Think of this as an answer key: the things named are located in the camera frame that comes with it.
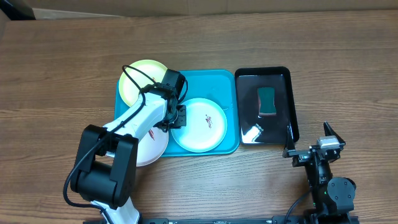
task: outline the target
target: red logo on plate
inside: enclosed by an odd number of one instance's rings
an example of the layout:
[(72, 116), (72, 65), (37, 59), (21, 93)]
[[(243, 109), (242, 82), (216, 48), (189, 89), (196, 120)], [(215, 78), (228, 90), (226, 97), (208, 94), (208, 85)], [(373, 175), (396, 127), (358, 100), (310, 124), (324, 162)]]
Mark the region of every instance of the red logo on plate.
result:
[(213, 124), (213, 122), (211, 122), (211, 117), (207, 116), (207, 114), (206, 114), (206, 121), (209, 124), (209, 128), (211, 128), (211, 125)]
[(149, 130), (148, 133), (149, 133), (150, 137), (155, 141), (155, 134), (154, 134), (154, 132), (153, 132), (152, 130)]

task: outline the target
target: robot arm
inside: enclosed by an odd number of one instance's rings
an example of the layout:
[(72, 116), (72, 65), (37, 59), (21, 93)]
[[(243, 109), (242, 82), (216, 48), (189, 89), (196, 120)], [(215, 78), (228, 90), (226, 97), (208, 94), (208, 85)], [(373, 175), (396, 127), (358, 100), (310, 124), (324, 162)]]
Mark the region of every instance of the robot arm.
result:
[(293, 159), (293, 167), (304, 166), (312, 193), (314, 209), (304, 212), (306, 223), (358, 223), (350, 217), (354, 210), (355, 183), (345, 177), (333, 177), (329, 164), (340, 158), (346, 142), (323, 123), (325, 136), (317, 139), (307, 151), (296, 151), (290, 127), (283, 157)]
[[(143, 97), (121, 117), (103, 127), (89, 125), (80, 139), (75, 165), (101, 138), (131, 118), (116, 130), (95, 154), (91, 154), (76, 169), (70, 180), (71, 189), (94, 205), (104, 208), (111, 220), (108, 223), (137, 223), (139, 212), (134, 208), (130, 193), (134, 186), (139, 141), (156, 126), (163, 131), (185, 126), (185, 106), (179, 106), (185, 77), (176, 71), (167, 70), (162, 83), (147, 85), (142, 89), (145, 105), (140, 109)], [(114, 157), (111, 166), (95, 160), (97, 156)]]

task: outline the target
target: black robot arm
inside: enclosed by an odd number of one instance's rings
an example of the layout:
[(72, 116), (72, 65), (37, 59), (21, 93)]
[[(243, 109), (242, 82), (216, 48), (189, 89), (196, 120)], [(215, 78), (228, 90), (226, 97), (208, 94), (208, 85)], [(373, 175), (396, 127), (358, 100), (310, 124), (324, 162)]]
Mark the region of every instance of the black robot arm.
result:
[(287, 127), (283, 157), (291, 157), (293, 167), (305, 167), (315, 207), (304, 212), (305, 223), (359, 223), (349, 216), (354, 210), (355, 183), (349, 178), (333, 177), (329, 166), (340, 158), (346, 143), (327, 122), (323, 128), (325, 137), (318, 138), (316, 145), (307, 151), (296, 151)]

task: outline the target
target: black tray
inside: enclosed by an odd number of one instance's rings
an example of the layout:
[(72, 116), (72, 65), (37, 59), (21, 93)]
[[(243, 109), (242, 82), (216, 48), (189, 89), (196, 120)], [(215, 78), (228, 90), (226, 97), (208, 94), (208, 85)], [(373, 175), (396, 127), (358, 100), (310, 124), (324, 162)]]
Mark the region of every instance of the black tray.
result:
[(243, 144), (285, 144), (287, 126), (294, 142), (299, 140), (289, 69), (240, 68), (235, 72), (235, 85)]

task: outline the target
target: cardboard box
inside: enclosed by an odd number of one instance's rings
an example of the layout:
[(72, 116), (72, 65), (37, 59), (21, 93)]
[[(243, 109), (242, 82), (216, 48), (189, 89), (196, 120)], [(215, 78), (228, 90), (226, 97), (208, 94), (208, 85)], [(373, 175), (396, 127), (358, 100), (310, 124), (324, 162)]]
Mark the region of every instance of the cardboard box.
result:
[(117, 16), (398, 9), (396, 0), (25, 0), (33, 8)]

